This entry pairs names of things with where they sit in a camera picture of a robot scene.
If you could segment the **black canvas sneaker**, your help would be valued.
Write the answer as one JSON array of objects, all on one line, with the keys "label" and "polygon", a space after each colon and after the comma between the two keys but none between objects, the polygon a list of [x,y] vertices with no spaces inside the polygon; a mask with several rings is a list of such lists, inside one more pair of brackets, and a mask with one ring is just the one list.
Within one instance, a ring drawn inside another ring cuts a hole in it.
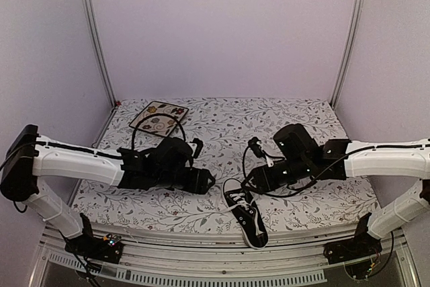
[{"label": "black canvas sneaker", "polygon": [[222,185],[222,197],[227,210],[236,218],[247,245],[253,249],[266,247],[267,230],[252,194],[242,188],[239,180],[229,178]]}]

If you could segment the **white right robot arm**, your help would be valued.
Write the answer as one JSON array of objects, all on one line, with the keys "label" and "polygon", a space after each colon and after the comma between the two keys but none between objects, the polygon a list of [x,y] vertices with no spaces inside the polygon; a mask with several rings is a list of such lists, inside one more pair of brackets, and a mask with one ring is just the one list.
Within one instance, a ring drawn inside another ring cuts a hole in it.
[{"label": "white right robot arm", "polygon": [[404,176],[417,181],[382,209],[363,216],[354,236],[343,241],[352,257],[362,257],[388,233],[429,211],[429,140],[368,143],[332,139],[318,145],[301,124],[288,124],[273,140],[283,159],[268,161],[245,177],[242,186],[261,195],[308,177],[312,182],[360,176]]}]

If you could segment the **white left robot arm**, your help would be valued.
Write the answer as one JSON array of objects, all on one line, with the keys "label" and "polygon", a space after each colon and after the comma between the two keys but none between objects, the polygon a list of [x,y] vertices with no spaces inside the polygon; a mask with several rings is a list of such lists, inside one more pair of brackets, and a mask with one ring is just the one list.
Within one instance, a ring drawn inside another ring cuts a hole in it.
[{"label": "white left robot arm", "polygon": [[35,210],[86,256],[95,255],[99,240],[89,221],[71,210],[42,180],[44,176],[96,181],[127,190],[166,188],[204,195],[215,184],[207,169],[193,166],[203,143],[165,137],[155,148],[98,150],[58,142],[27,125],[1,165],[1,193]]}]

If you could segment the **floral patterned table mat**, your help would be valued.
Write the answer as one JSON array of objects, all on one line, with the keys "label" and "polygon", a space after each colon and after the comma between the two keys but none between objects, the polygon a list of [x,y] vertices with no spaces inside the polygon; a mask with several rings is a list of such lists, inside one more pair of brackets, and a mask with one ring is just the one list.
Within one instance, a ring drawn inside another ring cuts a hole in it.
[{"label": "floral patterned table mat", "polygon": [[[241,228],[228,211],[222,193],[244,173],[262,164],[246,151],[249,139],[263,141],[271,155],[279,155],[273,135],[287,124],[302,124],[318,144],[346,134],[323,99],[176,98],[186,108],[183,129],[174,135],[199,138],[204,148],[195,166],[208,169],[216,183],[205,195],[161,188],[120,190],[82,181],[72,207],[90,221],[175,233],[234,234]],[[310,230],[353,224],[379,207],[370,181],[356,177],[326,180],[291,196],[281,188],[272,197],[259,196],[257,207],[270,233]]]}]

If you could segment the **square floral ceramic plate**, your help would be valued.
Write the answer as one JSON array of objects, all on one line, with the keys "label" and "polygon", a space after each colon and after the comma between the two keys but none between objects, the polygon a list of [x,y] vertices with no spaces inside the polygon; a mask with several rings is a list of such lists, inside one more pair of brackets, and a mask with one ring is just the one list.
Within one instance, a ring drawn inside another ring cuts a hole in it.
[{"label": "square floral ceramic plate", "polygon": [[129,127],[157,136],[169,136],[182,121],[189,108],[163,101],[151,101],[129,123]]}]

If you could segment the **aluminium front rail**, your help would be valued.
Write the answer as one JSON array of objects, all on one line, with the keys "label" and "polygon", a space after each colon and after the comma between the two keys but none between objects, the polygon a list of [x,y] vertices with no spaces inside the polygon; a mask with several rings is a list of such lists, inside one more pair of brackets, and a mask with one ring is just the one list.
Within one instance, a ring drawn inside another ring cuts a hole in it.
[{"label": "aluminium front rail", "polygon": [[383,242],[376,275],[355,277],[365,259],[331,264],[327,243],[350,238],[352,224],[278,232],[254,250],[237,233],[169,233],[95,224],[94,233],[121,236],[117,264],[100,263],[101,286],[423,286],[408,241],[396,230]]}]

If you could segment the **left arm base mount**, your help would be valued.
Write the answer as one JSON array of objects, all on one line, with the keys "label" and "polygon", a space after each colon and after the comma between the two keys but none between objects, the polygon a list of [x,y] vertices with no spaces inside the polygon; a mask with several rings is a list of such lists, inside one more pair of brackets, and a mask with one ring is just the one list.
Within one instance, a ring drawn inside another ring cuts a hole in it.
[{"label": "left arm base mount", "polygon": [[124,244],[111,239],[103,239],[82,234],[72,239],[65,239],[65,251],[107,263],[119,264]]}]

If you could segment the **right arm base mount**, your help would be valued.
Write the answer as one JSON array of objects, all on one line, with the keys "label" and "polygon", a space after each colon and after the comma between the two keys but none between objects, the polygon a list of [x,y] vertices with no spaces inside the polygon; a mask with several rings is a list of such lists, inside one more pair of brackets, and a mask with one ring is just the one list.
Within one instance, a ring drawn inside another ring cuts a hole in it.
[{"label": "right arm base mount", "polygon": [[376,267],[380,264],[382,244],[379,239],[375,239],[367,233],[354,236],[350,239],[327,243],[323,247],[323,255],[329,264],[343,263],[375,255],[374,259],[344,266],[345,272],[353,280],[368,280],[382,272],[391,260],[394,251],[393,232],[390,235],[390,253],[379,270],[376,270]]}]

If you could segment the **right aluminium frame post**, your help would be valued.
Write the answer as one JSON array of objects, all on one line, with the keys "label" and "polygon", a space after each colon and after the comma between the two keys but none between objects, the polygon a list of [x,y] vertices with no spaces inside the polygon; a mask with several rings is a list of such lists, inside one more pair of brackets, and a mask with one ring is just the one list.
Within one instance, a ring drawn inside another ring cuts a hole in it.
[{"label": "right aluminium frame post", "polygon": [[359,29],[359,23],[360,23],[364,1],[365,0],[353,0],[353,10],[351,14],[350,23],[349,23],[347,39],[345,42],[344,51],[341,57],[341,63],[339,66],[339,70],[335,80],[335,85],[330,99],[330,106],[334,110],[336,109],[336,107],[340,102],[343,86],[347,78],[347,72],[349,70],[349,64],[353,54],[355,39]]}]

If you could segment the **aluminium frame post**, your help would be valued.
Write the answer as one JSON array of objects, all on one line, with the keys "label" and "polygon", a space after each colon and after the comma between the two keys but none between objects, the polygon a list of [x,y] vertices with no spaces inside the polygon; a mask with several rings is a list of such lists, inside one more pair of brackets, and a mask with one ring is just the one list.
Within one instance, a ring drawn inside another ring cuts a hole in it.
[{"label": "aluminium frame post", "polygon": [[360,23],[364,1],[365,0],[353,0],[353,10],[351,14],[350,23],[349,23],[347,39],[345,42],[344,51],[341,57],[341,63],[339,66],[339,70],[335,80],[335,85],[330,99],[330,106],[334,110],[336,109],[336,107],[340,102],[343,86],[347,78],[347,72],[349,70],[349,64],[353,54],[355,39],[359,29],[359,23]]},{"label": "aluminium frame post", "polygon": [[92,0],[82,0],[82,3],[83,3],[83,9],[87,20],[87,25],[89,28],[89,35],[90,35],[92,47],[94,50],[95,59],[101,76],[101,81],[103,83],[103,88],[105,90],[105,94],[107,95],[107,100],[109,101],[111,107],[115,108],[117,99],[114,93],[112,81],[109,76],[107,65],[105,62],[103,48],[101,45],[101,40],[99,37],[98,28],[97,28],[93,2]]}]

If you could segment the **left aluminium frame post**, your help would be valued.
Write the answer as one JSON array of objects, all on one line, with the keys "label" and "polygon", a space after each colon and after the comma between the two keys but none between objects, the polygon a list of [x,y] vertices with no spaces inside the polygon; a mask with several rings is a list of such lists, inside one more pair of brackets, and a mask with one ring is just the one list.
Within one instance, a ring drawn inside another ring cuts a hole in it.
[{"label": "left aluminium frame post", "polygon": [[101,81],[103,83],[103,88],[105,90],[105,94],[107,95],[107,100],[109,101],[111,107],[115,108],[117,99],[114,93],[112,81],[109,76],[107,65],[105,62],[103,48],[101,45],[101,40],[99,37],[98,28],[97,28],[93,2],[92,0],[82,0],[82,3],[83,3],[83,9],[87,20],[87,25],[89,28],[89,35],[90,35],[92,47],[94,50],[95,59],[101,76]]}]

